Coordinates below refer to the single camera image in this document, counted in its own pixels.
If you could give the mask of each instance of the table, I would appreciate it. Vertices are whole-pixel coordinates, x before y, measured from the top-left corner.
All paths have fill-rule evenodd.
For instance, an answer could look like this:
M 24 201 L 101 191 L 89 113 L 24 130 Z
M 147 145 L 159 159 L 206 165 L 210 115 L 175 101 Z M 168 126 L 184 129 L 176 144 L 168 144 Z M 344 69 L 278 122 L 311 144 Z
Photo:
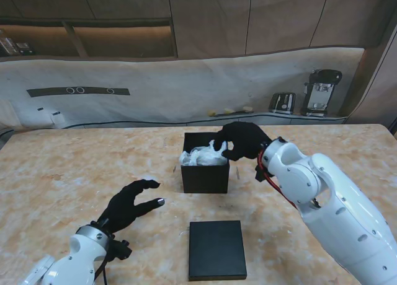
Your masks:
M 397 237 L 397 141 L 381 125 L 263 126 L 305 154 L 322 152 L 368 195 Z M 231 162 L 227 195 L 183 194 L 184 132 L 218 127 L 38 130 L 0 151 L 0 284 L 15 284 L 48 253 L 67 255 L 69 236 L 99 217 L 123 186 L 161 182 L 138 202 L 166 205 L 117 234 L 133 250 L 107 267 L 110 285 L 187 284 L 190 221 L 240 220 L 246 281 L 195 284 L 358 284 L 321 248 L 298 213 L 266 183 L 255 161 Z

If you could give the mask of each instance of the coffee machine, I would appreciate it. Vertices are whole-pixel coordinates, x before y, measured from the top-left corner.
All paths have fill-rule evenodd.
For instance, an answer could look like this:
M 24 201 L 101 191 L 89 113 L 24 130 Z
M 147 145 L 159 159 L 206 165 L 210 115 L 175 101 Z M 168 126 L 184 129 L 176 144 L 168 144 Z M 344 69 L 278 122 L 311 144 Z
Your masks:
M 327 107 L 342 73 L 332 69 L 316 69 L 305 83 L 305 100 L 301 108 L 304 116 L 326 116 Z

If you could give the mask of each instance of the black box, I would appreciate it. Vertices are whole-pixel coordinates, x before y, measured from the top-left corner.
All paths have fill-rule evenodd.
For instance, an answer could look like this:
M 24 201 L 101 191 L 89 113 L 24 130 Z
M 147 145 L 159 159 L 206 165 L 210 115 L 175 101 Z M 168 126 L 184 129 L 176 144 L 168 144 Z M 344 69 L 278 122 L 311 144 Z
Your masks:
M 215 132 L 185 133 L 183 151 L 190 153 L 195 147 L 209 146 L 215 135 Z M 229 160 L 225 165 L 181 165 L 184 193 L 227 193 L 229 169 Z
M 240 221 L 190 222 L 189 281 L 246 278 Z

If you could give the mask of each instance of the wooden cabinet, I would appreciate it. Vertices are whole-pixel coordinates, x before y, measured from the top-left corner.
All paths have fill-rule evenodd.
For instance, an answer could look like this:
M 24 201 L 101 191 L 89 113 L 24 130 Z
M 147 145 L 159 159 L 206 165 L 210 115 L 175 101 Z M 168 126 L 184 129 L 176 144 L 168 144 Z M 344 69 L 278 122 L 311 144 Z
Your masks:
M 97 19 L 170 17 L 169 0 L 88 0 Z
M 376 46 L 397 0 L 327 0 L 312 46 Z
M 0 0 L 0 17 L 21 17 L 12 0 Z
M 86 0 L 13 0 L 13 2 L 25 18 L 94 18 Z
M 245 54 L 249 0 L 170 0 L 180 58 Z
M 247 54 L 308 47 L 324 2 L 251 0 Z

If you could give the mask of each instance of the red cable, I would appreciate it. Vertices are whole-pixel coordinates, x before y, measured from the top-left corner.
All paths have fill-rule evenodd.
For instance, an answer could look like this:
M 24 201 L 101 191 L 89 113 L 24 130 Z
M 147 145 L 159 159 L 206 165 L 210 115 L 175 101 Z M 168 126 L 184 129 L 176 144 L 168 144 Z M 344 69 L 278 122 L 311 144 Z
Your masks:
M 297 208 L 296 206 L 295 206 L 295 204 L 292 202 L 292 201 L 290 201 L 290 200 L 288 200 L 288 198 L 286 198 L 285 197 L 285 195 L 281 192 L 281 189 L 279 188 L 279 186 L 277 186 L 274 182 L 273 182 L 273 180 L 269 177 L 269 175 L 267 174 L 267 172 L 266 172 L 266 170 L 265 170 L 265 168 L 263 167 L 263 164 L 262 164 L 262 157 L 263 157 L 263 154 L 265 153 L 265 150 L 261 150 L 261 152 L 258 154 L 258 159 L 257 159 L 257 161 L 258 161 L 258 166 L 261 168 L 261 170 L 262 170 L 262 173 L 263 173 L 263 176 L 265 176 L 265 179 L 267 180 L 267 182 L 277 191 L 277 192 L 279 192 L 295 209 Z

